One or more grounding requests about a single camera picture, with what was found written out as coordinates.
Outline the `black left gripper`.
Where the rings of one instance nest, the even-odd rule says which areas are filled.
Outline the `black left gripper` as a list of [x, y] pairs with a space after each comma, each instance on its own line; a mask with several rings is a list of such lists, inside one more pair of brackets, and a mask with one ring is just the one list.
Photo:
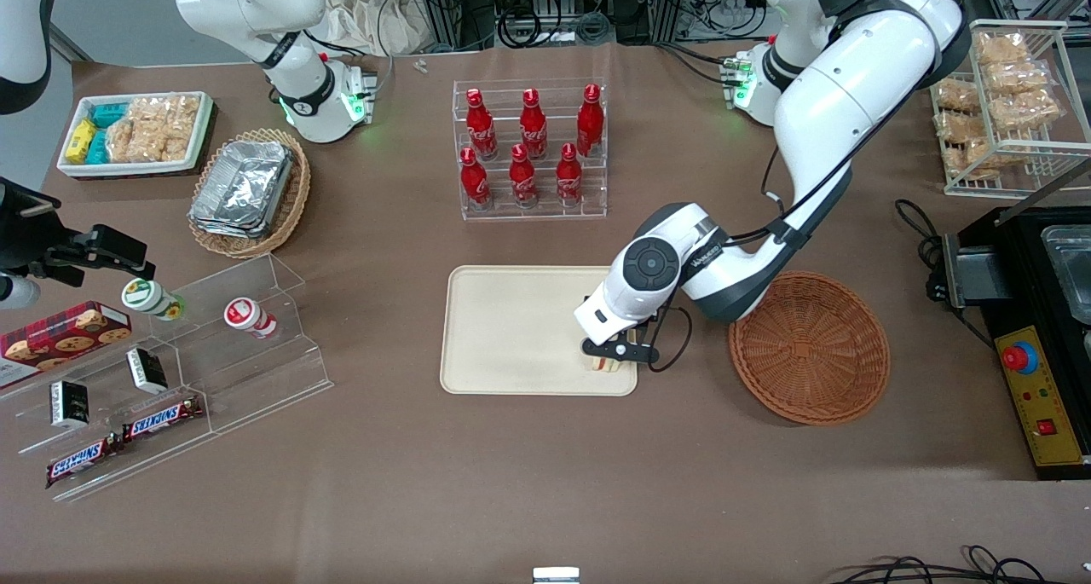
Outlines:
[[651, 344], [645, 343], [648, 327], [630, 327], [619, 332], [603, 344], [595, 344], [592, 339], [582, 342], [584, 355], [597, 360], [615, 360], [618, 362], [656, 363], [660, 351]]

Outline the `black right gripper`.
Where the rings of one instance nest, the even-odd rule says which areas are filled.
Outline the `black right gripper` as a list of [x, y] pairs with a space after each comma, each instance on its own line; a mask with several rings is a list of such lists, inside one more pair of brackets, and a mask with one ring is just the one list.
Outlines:
[[65, 285], [81, 285], [87, 269], [112, 269], [141, 281], [155, 277], [147, 245], [113, 227], [95, 225], [85, 235], [85, 249], [93, 257], [82, 257], [75, 245], [82, 233], [59, 218], [58, 199], [5, 178], [1, 184], [1, 265], [8, 272]]

